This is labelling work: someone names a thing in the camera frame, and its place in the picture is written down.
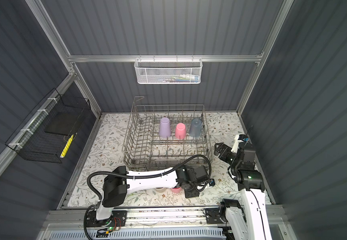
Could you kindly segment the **pink cup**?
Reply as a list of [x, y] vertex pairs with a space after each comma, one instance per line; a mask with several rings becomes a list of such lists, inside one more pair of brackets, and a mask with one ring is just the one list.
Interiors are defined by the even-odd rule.
[[184, 140], [186, 138], [186, 126], [183, 123], [178, 123], [175, 127], [175, 137], [178, 140]]
[[171, 188], [171, 191], [172, 191], [173, 193], [175, 193], [175, 194], [180, 193], [180, 192], [181, 192], [181, 190], [182, 190], [182, 188], [180, 188], [180, 187], [177, 187], [177, 188]]

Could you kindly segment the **light purple cup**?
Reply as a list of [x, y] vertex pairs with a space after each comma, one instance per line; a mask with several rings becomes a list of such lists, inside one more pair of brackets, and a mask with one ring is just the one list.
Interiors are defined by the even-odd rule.
[[159, 136], [163, 139], [171, 136], [171, 122], [167, 117], [163, 117], [160, 120]]

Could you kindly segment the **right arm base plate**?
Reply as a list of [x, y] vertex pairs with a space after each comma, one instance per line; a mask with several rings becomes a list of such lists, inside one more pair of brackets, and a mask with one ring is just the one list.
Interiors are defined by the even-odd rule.
[[205, 208], [202, 210], [207, 224], [226, 224], [227, 219], [221, 214], [219, 208]]

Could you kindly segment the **blue transparent cup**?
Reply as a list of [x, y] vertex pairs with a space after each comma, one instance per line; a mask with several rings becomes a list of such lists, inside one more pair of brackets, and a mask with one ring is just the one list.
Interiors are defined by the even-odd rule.
[[199, 138], [201, 136], [202, 120], [200, 118], [194, 118], [189, 127], [189, 136], [192, 138]]

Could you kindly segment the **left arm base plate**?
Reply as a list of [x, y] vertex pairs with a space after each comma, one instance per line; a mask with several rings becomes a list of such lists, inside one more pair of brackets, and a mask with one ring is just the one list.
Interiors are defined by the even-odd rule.
[[85, 224], [89, 228], [93, 227], [124, 227], [127, 220], [127, 211], [114, 211], [110, 217], [98, 219], [96, 211], [89, 211], [85, 218]]

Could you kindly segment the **beige cup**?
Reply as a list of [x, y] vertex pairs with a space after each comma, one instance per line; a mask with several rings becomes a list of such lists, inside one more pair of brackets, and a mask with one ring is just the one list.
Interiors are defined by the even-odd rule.
[[167, 188], [164, 188], [164, 187], [160, 187], [160, 188], [155, 188], [155, 190], [158, 192], [158, 193], [164, 193]]

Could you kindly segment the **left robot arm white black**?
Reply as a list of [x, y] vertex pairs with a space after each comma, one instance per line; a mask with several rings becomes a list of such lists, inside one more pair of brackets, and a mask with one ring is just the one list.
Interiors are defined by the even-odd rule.
[[155, 188], [180, 188], [188, 199], [198, 197], [205, 188], [213, 186], [214, 179], [204, 166], [193, 168], [183, 165], [152, 172], [127, 171], [125, 166], [120, 166], [104, 179], [95, 209], [96, 220], [110, 219], [113, 209], [122, 205], [126, 196], [134, 192]]

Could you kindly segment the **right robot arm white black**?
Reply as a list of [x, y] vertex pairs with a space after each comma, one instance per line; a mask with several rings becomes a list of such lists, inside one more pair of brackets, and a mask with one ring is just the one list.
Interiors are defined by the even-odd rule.
[[271, 240], [265, 207], [265, 186], [262, 174], [255, 169], [255, 148], [248, 142], [237, 140], [233, 147], [224, 143], [214, 146], [214, 155], [227, 163], [227, 173], [237, 184], [242, 204], [223, 199], [219, 216], [231, 227], [236, 240]]

